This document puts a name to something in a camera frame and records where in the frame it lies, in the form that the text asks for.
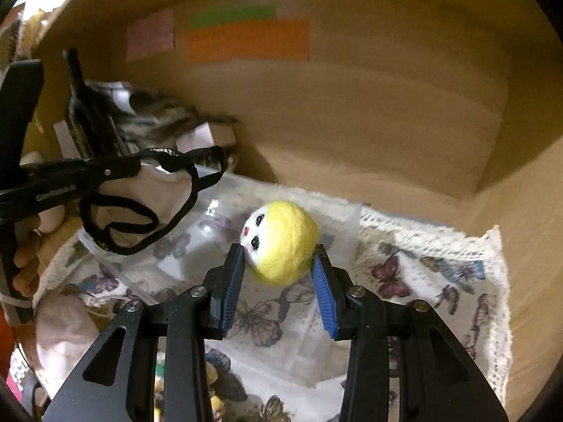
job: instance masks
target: green paper strip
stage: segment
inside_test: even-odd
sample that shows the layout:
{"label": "green paper strip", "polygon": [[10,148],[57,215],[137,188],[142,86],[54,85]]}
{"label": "green paper strip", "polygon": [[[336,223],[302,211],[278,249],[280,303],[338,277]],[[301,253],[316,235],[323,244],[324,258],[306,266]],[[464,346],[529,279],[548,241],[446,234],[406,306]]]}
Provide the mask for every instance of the green paper strip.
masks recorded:
{"label": "green paper strip", "polygon": [[276,18],[274,5],[232,6],[224,9],[213,9],[196,14],[190,24],[192,30],[233,24],[245,20],[269,20]]}

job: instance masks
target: black bead eye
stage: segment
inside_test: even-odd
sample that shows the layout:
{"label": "black bead eye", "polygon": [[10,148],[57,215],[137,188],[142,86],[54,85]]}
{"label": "black bead eye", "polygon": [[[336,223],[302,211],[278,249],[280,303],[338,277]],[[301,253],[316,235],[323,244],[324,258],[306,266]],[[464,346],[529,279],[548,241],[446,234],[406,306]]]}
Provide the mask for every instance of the black bead eye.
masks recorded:
{"label": "black bead eye", "polygon": [[258,248],[260,247],[260,240],[258,239],[258,235],[252,238],[250,244],[252,245],[252,249],[258,250]]}

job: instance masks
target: yellow felt ball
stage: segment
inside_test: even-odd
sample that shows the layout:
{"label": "yellow felt ball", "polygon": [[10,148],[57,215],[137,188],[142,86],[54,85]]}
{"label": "yellow felt ball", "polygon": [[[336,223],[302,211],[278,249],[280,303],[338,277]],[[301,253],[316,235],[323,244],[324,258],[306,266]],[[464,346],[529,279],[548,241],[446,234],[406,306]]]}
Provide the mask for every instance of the yellow felt ball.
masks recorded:
{"label": "yellow felt ball", "polygon": [[[288,286],[310,270],[319,227],[297,204],[291,201],[269,203],[253,213],[245,230],[248,235],[243,241],[250,244],[246,249],[251,252],[250,260],[261,282]],[[255,252],[253,244],[258,244]]]}

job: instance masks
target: sticky note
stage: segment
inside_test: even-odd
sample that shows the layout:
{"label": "sticky note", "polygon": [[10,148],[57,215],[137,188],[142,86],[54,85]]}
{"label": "sticky note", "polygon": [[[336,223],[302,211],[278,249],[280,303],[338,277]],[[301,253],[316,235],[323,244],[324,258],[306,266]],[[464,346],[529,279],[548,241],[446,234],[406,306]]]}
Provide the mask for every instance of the sticky note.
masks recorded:
{"label": "sticky note", "polygon": [[273,5],[230,6],[229,8],[201,11],[192,17],[190,28],[217,27],[219,25],[243,22],[244,20],[269,20],[276,18]]}
{"label": "sticky note", "polygon": [[172,8],[139,19],[127,28],[126,60],[139,60],[174,47],[174,13]]}
{"label": "sticky note", "polygon": [[308,19],[252,20],[185,33],[189,62],[309,60]]}

